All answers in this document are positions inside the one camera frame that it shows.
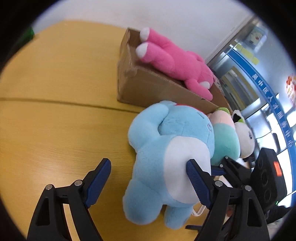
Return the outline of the yellow sticky notes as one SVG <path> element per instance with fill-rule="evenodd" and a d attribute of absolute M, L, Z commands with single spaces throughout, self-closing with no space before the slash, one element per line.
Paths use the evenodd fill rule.
<path fill-rule="evenodd" d="M 237 43 L 234 48 L 246 59 L 250 60 L 254 65 L 257 65 L 259 63 L 259 59 L 256 58 L 252 52 L 244 48 L 241 44 Z"/>

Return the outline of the light blue plush toy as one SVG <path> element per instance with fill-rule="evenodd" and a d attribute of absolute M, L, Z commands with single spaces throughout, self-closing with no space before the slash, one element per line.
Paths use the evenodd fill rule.
<path fill-rule="evenodd" d="M 128 141 L 136 158 L 123 196 L 126 219 L 148 225 L 163 211 L 166 227 L 181 228 L 199 202 L 186 163 L 193 159 L 211 172 L 215 140 L 208 116 L 188 105 L 161 101 L 134 118 Z"/>

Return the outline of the panda plush toy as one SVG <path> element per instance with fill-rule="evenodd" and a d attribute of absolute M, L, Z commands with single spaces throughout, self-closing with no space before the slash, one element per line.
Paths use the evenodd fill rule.
<path fill-rule="evenodd" d="M 255 149 L 255 138 L 253 132 L 246 124 L 245 119 L 239 110 L 234 110 L 231 116 L 239 138 L 240 158 L 247 158 L 254 152 Z"/>

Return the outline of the peach teal plush toy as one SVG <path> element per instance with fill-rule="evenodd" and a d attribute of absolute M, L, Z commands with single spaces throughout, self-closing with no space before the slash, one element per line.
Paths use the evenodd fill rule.
<path fill-rule="evenodd" d="M 227 108 L 218 108 L 208 114 L 214 130 L 215 150 L 211 158 L 212 166 L 219 166 L 227 156 L 236 161 L 240 156 L 240 143 L 234 121 Z"/>

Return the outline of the pink plush toy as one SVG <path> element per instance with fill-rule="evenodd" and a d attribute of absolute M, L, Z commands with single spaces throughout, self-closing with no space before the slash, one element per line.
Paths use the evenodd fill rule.
<path fill-rule="evenodd" d="M 213 99 L 210 88 L 214 83 L 214 74 L 201 56 L 183 50 L 152 28 L 143 28 L 139 37 L 141 44 L 135 53 L 140 61 L 151 64 L 171 78 L 183 81 L 199 97 L 208 101 Z"/>

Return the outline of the brown cardboard box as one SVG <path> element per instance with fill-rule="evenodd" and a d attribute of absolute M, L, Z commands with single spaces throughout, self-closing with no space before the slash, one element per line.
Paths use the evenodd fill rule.
<path fill-rule="evenodd" d="M 163 100 L 193 106 L 205 114 L 217 108 L 229 106 L 220 89 L 213 85 L 211 101 L 202 99 L 186 89 L 184 83 L 159 72 L 153 66 L 144 64 L 136 56 L 135 49 L 140 44 L 140 32 L 127 28 L 121 41 L 117 66 L 117 99 L 120 102 L 147 108 Z"/>

